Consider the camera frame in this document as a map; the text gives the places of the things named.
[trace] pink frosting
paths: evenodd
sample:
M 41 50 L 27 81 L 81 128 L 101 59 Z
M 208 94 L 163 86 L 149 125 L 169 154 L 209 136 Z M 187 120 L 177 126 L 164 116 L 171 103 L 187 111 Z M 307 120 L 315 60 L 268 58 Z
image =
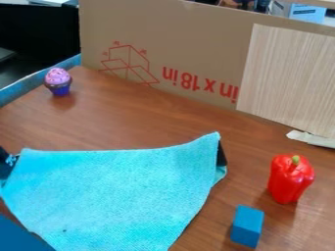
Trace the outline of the pink frosting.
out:
M 53 68 L 45 77 L 45 82 L 49 84 L 62 84 L 70 81 L 71 76 L 61 68 Z

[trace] box diagram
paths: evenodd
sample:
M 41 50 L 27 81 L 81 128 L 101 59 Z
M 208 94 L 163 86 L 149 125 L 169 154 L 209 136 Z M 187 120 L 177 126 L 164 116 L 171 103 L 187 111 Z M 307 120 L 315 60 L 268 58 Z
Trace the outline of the box diagram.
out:
M 139 83 L 159 83 L 150 73 L 150 62 L 131 45 L 120 45 L 109 48 L 108 59 L 102 60 L 104 66 L 100 72 L 136 81 Z

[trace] red bell pepper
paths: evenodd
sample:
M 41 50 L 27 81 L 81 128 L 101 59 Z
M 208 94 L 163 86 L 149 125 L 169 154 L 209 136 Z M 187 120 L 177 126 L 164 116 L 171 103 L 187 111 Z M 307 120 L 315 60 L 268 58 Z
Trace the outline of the red bell pepper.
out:
M 280 204 L 297 202 L 314 181 L 314 169 L 307 158 L 277 155 L 272 159 L 267 189 Z

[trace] pepper stem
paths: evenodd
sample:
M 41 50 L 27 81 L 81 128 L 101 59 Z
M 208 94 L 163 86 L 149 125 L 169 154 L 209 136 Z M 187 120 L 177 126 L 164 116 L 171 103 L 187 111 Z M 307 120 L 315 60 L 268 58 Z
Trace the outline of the pepper stem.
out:
M 292 163 L 295 165 L 295 166 L 298 166 L 299 165 L 299 162 L 300 162 L 300 156 L 299 155 L 295 155 L 292 157 Z

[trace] light wood board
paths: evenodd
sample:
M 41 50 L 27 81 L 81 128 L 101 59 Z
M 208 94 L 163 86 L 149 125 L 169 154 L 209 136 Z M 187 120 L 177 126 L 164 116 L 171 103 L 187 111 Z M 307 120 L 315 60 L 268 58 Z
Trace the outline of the light wood board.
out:
M 237 110 L 335 138 L 335 38 L 254 25 Z

